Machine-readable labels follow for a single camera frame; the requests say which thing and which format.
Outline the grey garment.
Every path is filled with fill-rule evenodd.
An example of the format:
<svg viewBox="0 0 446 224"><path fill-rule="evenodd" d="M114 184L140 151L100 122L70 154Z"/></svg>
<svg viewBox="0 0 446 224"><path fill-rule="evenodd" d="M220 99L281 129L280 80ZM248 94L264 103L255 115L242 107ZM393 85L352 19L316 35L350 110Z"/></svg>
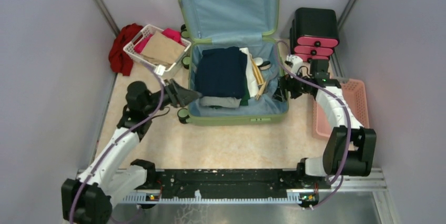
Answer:
<svg viewBox="0 0 446 224"><path fill-rule="evenodd" d="M238 108L241 99L234 97L211 97L204 96L199 100L201 106L207 107L223 107L223 108Z"/></svg>

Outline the navy blue garment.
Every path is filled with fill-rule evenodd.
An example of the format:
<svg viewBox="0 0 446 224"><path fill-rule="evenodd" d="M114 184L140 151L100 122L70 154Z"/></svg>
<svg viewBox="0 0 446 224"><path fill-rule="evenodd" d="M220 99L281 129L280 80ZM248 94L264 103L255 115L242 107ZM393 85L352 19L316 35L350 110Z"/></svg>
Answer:
<svg viewBox="0 0 446 224"><path fill-rule="evenodd" d="M247 55L239 47L202 51L195 76L195 88L203 96L233 97L245 95Z"/></svg>

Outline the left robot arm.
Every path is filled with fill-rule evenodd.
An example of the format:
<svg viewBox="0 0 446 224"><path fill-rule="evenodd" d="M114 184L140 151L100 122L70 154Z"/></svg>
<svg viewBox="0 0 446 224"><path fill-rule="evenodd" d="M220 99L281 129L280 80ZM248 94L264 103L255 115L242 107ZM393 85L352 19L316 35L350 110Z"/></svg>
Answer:
<svg viewBox="0 0 446 224"><path fill-rule="evenodd" d="M174 79L160 83L152 93L142 81L128 85L126 105L114 134L94 161L61 187L63 218L70 223L107 223L113 209L134 189L156 186L154 163L136 159L123 172L120 165L147 134L153 117L165 107L184 108L202 94Z"/></svg>

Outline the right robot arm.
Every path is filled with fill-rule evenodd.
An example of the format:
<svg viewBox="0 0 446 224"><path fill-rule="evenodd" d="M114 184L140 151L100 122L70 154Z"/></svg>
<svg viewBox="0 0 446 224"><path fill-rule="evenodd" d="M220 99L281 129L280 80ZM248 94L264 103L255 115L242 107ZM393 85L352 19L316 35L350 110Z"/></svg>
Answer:
<svg viewBox="0 0 446 224"><path fill-rule="evenodd" d="M307 75L302 74L303 59L288 55L285 65L290 68L283 75L274 95L275 99L289 94L296 99L311 95L322 108L331 128L331 134L321 157L305 158L303 170L296 174L297 184L310 188L317 177L366 177L371 173L377 135L354 116L344 98L342 86L328 72L329 62L313 59Z"/></svg>

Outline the wooden stick bundle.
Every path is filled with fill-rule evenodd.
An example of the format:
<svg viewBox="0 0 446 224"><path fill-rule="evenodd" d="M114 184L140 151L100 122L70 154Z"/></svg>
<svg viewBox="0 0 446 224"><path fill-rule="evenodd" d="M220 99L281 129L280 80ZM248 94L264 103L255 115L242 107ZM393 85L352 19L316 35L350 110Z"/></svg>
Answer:
<svg viewBox="0 0 446 224"><path fill-rule="evenodd" d="M255 65L252 57L250 58L250 60L251 60L251 63L252 63L252 69L254 71L254 77L256 79L257 85L259 86L259 90L258 90L258 92L257 92L257 94L255 96L255 99L259 100L260 97L263 95L263 93L264 93L264 91L265 91L265 89L267 87L268 82L264 79L261 71Z"/></svg>

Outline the round white black item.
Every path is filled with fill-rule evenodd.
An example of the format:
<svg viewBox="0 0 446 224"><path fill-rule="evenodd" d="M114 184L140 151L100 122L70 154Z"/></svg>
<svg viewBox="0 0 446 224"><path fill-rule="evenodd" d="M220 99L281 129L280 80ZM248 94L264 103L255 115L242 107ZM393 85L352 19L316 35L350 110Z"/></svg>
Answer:
<svg viewBox="0 0 446 224"><path fill-rule="evenodd" d="M253 61L260 71L268 70L271 67L271 62L261 57L253 58Z"/></svg>

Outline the dark green folded garment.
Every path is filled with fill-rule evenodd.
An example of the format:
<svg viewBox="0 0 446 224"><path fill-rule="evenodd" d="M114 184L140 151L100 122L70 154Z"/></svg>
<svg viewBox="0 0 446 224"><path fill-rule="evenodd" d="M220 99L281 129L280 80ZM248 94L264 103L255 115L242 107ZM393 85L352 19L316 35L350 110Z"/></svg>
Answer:
<svg viewBox="0 0 446 224"><path fill-rule="evenodd" d="M240 106L248 106L249 99L250 99L250 92L249 92L248 84L247 84L247 82L245 82L245 94L241 98Z"/></svg>

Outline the tan folded cloth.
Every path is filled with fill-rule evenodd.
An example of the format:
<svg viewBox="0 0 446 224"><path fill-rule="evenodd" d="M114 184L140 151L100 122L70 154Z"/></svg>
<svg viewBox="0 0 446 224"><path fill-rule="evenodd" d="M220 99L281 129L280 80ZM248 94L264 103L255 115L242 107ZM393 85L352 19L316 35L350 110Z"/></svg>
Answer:
<svg viewBox="0 0 446 224"><path fill-rule="evenodd" d="M176 62L185 46L163 35L155 32L150 37L144 38L139 45L140 54L153 64L170 66Z"/></svg>

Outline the white plastic basket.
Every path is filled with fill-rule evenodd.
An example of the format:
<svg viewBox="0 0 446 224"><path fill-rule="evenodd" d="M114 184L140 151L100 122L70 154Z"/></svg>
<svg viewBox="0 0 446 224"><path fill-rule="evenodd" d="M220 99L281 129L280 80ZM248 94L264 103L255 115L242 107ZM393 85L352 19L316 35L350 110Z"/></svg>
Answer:
<svg viewBox="0 0 446 224"><path fill-rule="evenodd" d="M162 78L172 78L183 66L191 42L180 32L146 25L124 46L124 52L135 62L150 66Z"/></svg>

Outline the pink folded cloth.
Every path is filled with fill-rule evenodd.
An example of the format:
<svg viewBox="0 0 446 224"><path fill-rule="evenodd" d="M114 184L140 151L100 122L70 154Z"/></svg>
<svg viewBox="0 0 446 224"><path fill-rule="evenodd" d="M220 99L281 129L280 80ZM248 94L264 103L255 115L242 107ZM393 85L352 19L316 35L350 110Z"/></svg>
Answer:
<svg viewBox="0 0 446 224"><path fill-rule="evenodd" d="M179 31L173 30L171 28L166 28L164 31L161 32L162 35L166 36L167 38L174 40L181 46L185 46L185 44L181 41L181 33ZM150 34L148 37L142 39L135 47L134 50L137 53L141 53L143 49L146 47L148 41L151 39L153 34Z"/></svg>

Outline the black pink drawer cabinet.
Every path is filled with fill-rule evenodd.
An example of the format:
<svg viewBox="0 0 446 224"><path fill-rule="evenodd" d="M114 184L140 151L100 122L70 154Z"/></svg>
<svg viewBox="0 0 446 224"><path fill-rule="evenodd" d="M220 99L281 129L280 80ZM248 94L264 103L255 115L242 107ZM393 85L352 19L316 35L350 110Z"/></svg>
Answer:
<svg viewBox="0 0 446 224"><path fill-rule="evenodd" d="M304 62L329 59L340 43L336 12L308 7L295 10L289 40L290 52Z"/></svg>

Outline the red cloth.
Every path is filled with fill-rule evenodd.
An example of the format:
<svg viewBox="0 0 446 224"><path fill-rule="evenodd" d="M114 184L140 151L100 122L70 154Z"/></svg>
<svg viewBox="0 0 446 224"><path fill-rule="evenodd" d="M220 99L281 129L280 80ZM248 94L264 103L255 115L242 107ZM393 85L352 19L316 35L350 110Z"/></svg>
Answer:
<svg viewBox="0 0 446 224"><path fill-rule="evenodd" d="M142 30L136 23L123 27L115 38L108 55L110 68L114 73L130 76L134 61L124 52L124 47Z"/></svg>

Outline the pink plastic basket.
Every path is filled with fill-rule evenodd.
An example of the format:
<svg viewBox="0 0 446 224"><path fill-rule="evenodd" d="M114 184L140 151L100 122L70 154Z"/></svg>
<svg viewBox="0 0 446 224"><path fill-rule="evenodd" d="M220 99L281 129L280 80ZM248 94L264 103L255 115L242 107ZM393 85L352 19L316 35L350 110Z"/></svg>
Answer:
<svg viewBox="0 0 446 224"><path fill-rule="evenodd" d="M338 79L342 87L343 97L352 114L366 128L369 128L366 88L361 80ZM317 139L328 140L331 135L331 125L322 107L313 100L312 136Z"/></svg>

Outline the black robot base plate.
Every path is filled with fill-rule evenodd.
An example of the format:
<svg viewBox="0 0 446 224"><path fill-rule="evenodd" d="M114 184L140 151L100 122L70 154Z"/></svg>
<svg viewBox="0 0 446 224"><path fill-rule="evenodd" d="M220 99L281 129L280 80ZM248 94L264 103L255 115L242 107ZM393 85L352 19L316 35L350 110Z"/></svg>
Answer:
<svg viewBox="0 0 446 224"><path fill-rule="evenodd" d="M155 186L164 199L279 199L292 189L329 189L324 178L295 169L164 169Z"/></svg>

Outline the aluminium frame rail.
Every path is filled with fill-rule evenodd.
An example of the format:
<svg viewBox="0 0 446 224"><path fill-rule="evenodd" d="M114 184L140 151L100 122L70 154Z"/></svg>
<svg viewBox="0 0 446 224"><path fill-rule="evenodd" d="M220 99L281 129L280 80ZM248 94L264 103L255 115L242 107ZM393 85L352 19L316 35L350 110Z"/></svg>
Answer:
<svg viewBox="0 0 446 224"><path fill-rule="evenodd" d="M386 189L383 173L373 169L366 177L344 176L338 178L329 189L292 189L287 191L285 198L279 199L164 199L161 196L162 187L155 182L146 183L134 189L121 203L138 204L151 207L155 204L292 204L303 207L315 206L320 202L321 193L337 192L368 192Z"/></svg>

